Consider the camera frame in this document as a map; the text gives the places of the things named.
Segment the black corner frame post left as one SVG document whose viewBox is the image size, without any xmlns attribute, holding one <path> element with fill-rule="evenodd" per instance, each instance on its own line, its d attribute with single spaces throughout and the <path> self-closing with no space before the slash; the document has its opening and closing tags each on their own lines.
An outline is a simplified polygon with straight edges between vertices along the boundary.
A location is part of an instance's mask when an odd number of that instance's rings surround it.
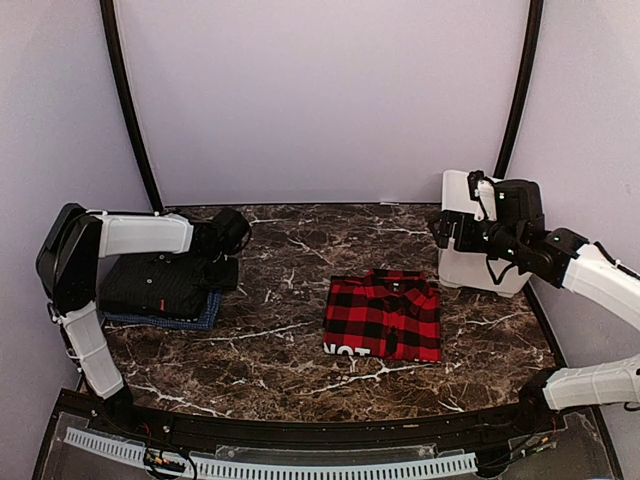
<svg viewBox="0 0 640 480">
<path fill-rule="evenodd" d="M 112 76 L 137 170 L 151 209 L 154 212 L 160 212 L 164 209 L 164 206 L 144 144 L 129 85 L 116 18 L 116 4 L 112 0 L 100 0 L 99 7 Z"/>
</svg>

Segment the red black plaid shirt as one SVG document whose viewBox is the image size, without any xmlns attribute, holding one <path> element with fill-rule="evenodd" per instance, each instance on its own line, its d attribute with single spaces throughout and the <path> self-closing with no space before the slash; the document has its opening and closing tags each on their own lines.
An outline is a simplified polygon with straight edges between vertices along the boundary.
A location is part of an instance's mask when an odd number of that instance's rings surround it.
<svg viewBox="0 0 640 480">
<path fill-rule="evenodd" d="M 418 271 L 372 269 L 331 278 L 322 322 L 330 355 L 438 364 L 441 296 Z"/>
</svg>

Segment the white plastic basket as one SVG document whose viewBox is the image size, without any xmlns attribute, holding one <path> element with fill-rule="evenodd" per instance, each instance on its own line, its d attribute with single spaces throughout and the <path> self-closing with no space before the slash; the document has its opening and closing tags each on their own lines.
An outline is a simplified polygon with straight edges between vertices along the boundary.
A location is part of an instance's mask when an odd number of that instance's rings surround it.
<svg viewBox="0 0 640 480">
<path fill-rule="evenodd" d="M 452 235 L 446 247 L 439 247 L 438 275 L 440 283 L 450 288 L 469 287 L 494 292 L 511 298 L 528 282 L 531 273 L 520 275 L 516 267 L 506 272 L 499 284 L 495 284 L 487 268 L 485 253 L 461 252 L 455 249 L 459 234 L 456 230 L 464 222 L 474 226 L 484 219 L 480 204 L 470 198 L 467 181 L 469 173 L 446 170 L 442 180 L 441 213 L 449 214 L 453 223 Z"/>
</svg>

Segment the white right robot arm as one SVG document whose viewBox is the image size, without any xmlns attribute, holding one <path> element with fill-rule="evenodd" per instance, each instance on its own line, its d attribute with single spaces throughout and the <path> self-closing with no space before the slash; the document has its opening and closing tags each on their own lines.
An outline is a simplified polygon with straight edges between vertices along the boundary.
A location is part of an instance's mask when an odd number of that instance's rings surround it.
<svg viewBox="0 0 640 480">
<path fill-rule="evenodd" d="M 603 314 L 627 332 L 639 332 L 639 275 L 601 243 L 566 228 L 549 231 L 541 213 L 478 220 L 446 210 L 428 226 L 439 246 L 452 244 L 459 253 L 505 260 L 509 269 L 589 302 L 582 310 L 589 320 Z M 627 348 L 620 358 L 601 354 L 593 365 L 545 371 L 527 384 L 525 394 L 510 413 L 511 426 L 521 434 L 534 432 L 549 411 L 616 403 L 634 409 L 639 405 L 639 352 Z"/>
</svg>

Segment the black pinstripe shirt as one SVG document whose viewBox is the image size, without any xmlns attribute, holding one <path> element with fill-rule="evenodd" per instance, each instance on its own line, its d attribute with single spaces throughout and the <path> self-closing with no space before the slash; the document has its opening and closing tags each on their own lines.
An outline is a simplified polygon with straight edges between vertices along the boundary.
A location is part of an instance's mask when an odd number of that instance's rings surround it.
<svg viewBox="0 0 640 480">
<path fill-rule="evenodd" d="M 195 254 L 122 255 L 98 289 L 98 306 L 111 313 L 192 319 L 208 294 L 200 286 L 207 261 Z"/>
</svg>

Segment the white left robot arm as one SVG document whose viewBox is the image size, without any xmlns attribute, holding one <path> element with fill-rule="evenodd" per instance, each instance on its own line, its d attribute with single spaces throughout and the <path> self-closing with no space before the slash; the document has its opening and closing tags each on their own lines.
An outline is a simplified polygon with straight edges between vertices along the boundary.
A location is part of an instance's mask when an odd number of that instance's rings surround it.
<svg viewBox="0 0 640 480">
<path fill-rule="evenodd" d="M 141 427 L 140 412 L 110 353 L 103 319 L 209 331 L 224 293 L 236 288 L 238 254 L 251 227 L 237 210 L 211 220 L 176 213 L 91 211 L 65 205 L 36 259 L 48 310 L 101 417 L 120 436 Z"/>
</svg>

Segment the blue checked shirt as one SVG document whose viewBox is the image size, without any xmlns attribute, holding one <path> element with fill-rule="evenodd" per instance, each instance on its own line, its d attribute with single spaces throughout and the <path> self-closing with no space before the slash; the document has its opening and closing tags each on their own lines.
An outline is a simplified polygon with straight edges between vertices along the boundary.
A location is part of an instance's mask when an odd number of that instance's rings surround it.
<svg viewBox="0 0 640 480">
<path fill-rule="evenodd" d="M 192 319 L 179 319 L 159 317 L 153 315 L 140 315 L 132 313 L 111 313 L 102 311 L 105 320 L 127 325 L 153 326 L 171 330 L 185 331 L 209 331 L 215 327 L 220 309 L 222 294 L 219 291 L 211 291 L 201 313 Z"/>
</svg>

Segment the black corner frame post right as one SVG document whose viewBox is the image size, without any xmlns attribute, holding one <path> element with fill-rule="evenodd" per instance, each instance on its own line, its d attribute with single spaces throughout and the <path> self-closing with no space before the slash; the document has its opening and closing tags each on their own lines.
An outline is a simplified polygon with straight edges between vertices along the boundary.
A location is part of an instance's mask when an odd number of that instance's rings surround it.
<svg viewBox="0 0 640 480">
<path fill-rule="evenodd" d="M 509 170 L 525 109 L 526 100 L 528 97 L 542 24 L 543 9 L 543 0 L 529 1 L 523 47 L 513 92 L 513 98 L 500 150 L 493 171 L 493 176 L 495 178 L 504 179 Z"/>
</svg>

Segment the black front rail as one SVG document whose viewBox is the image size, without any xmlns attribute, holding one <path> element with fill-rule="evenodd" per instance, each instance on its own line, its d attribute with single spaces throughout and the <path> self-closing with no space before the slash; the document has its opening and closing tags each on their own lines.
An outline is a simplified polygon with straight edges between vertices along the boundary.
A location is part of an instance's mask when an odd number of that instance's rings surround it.
<svg viewBox="0 0 640 480">
<path fill-rule="evenodd" d="M 558 414 L 542 414 L 517 404 L 414 419 L 368 422 L 295 423 L 223 419 L 133 408 L 151 430 L 151 440 L 192 450 L 222 445 L 255 448 L 375 449 L 434 445 L 438 450 L 501 448 L 532 434 L 566 426 Z"/>
</svg>

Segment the black corner frame post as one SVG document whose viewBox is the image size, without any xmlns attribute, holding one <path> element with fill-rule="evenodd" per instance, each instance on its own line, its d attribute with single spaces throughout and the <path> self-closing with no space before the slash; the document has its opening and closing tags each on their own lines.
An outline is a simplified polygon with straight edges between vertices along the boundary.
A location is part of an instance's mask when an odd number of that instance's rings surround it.
<svg viewBox="0 0 640 480">
<path fill-rule="evenodd" d="M 529 1 L 523 47 L 513 92 L 513 98 L 500 150 L 493 171 L 493 176 L 495 178 L 504 179 L 509 170 L 525 109 L 526 100 L 528 97 L 542 24 L 543 9 L 543 0 Z"/>
<path fill-rule="evenodd" d="M 112 0 L 100 0 L 99 7 L 112 76 L 137 170 L 151 209 L 154 212 L 160 212 L 164 209 L 164 206 L 144 144 L 129 85 L 116 18 L 116 4 Z"/>
</svg>

